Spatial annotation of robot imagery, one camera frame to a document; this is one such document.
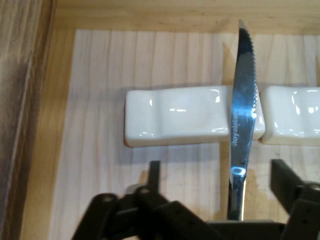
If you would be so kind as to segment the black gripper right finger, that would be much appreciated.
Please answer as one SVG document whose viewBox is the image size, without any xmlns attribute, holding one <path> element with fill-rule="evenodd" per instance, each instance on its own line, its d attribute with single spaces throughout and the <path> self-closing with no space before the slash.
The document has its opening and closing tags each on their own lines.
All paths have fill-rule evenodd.
<svg viewBox="0 0 320 240">
<path fill-rule="evenodd" d="M 320 238 L 320 184 L 302 180 L 282 159 L 273 159 L 270 188 L 288 213 L 282 240 Z"/>
</svg>

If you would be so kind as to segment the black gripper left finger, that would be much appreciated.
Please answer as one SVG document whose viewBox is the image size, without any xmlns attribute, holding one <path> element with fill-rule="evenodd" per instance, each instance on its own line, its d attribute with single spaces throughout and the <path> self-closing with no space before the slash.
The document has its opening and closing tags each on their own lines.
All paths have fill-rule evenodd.
<svg viewBox="0 0 320 240">
<path fill-rule="evenodd" d="M 96 195 L 89 203 L 74 240 L 207 240 L 209 226 L 178 201 L 159 192 L 160 161 L 151 161 L 148 180 L 133 193 L 118 198 Z"/>
</svg>

